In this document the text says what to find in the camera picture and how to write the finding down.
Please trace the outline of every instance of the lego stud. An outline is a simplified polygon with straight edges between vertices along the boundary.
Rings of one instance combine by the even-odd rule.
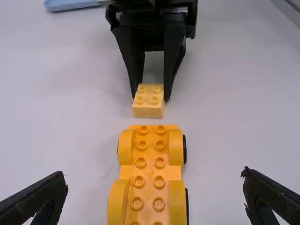
[[[140,93],[144,93],[146,90],[147,90],[147,88],[146,88],[145,85],[139,85],[138,91],[139,91]]]
[[[157,168],[157,169],[161,169],[165,166],[165,160],[164,158],[162,157],[157,157],[155,159],[155,163],[154,163],[154,166]]]
[[[163,135],[165,133],[165,127],[162,126],[162,125],[159,125],[156,129],[155,129],[155,132],[158,134],[158,135]]]
[[[145,125],[140,126],[140,127],[139,127],[139,132],[140,132],[142,135],[147,134],[147,133],[149,132],[148,126],[145,126]]]
[[[136,102],[137,104],[142,104],[142,103],[144,102],[144,98],[143,98],[142,96],[137,96],[137,97],[135,98],[135,102]]]
[[[136,188],[142,188],[145,185],[145,179],[142,176],[138,175],[134,178],[133,185]]]
[[[152,207],[156,212],[162,212],[165,208],[165,201],[162,197],[156,197],[153,200]]]
[[[136,211],[140,211],[142,210],[142,208],[144,207],[144,201],[142,200],[141,197],[139,196],[135,196],[132,200],[131,200],[131,207],[136,210]]]
[[[156,176],[154,178],[153,185],[156,189],[163,189],[165,186],[165,179],[162,176]]]
[[[155,147],[158,149],[158,150],[162,150],[164,149],[165,147],[165,142],[162,141],[162,140],[159,140],[155,143]]]
[[[153,92],[154,93],[158,93],[160,91],[160,87],[159,86],[154,86],[153,87]]]
[[[147,161],[145,160],[144,157],[139,157],[135,159],[135,165],[137,168],[144,168],[147,165]]]
[[[157,96],[152,96],[151,100],[150,100],[151,104],[155,105],[158,103],[158,97]]]
[[[141,223],[138,222],[138,221],[133,221],[133,222],[130,223],[130,225],[141,225]]]
[[[142,140],[137,143],[137,147],[139,150],[145,150],[147,148],[147,142]]]

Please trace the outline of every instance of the gray surface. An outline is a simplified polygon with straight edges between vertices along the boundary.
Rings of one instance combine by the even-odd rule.
[[[163,120],[135,119],[126,68],[103,9],[0,8],[0,199],[56,170],[61,225],[104,225],[130,124],[177,123],[187,136],[190,224],[250,224],[245,165],[300,193],[300,30],[268,0],[199,1],[197,36]],[[145,80],[161,80],[147,54]]]

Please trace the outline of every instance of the black robotic claw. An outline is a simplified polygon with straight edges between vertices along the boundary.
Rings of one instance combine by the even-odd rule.
[[[145,52],[164,51],[164,99],[186,53],[186,38],[195,38],[197,0],[113,0],[106,9],[127,67],[132,97],[143,80]]]

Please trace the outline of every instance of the yellow lego duplo brick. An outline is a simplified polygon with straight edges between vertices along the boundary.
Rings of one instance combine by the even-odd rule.
[[[158,118],[164,116],[164,85],[139,84],[132,104],[135,117]]]
[[[183,137],[177,125],[133,125],[122,131],[120,178],[107,203],[108,225],[187,224]]]

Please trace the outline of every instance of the light blue object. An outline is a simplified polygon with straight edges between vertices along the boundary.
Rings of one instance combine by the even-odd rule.
[[[77,8],[101,6],[97,0],[45,0],[44,6],[48,11],[57,12]]]

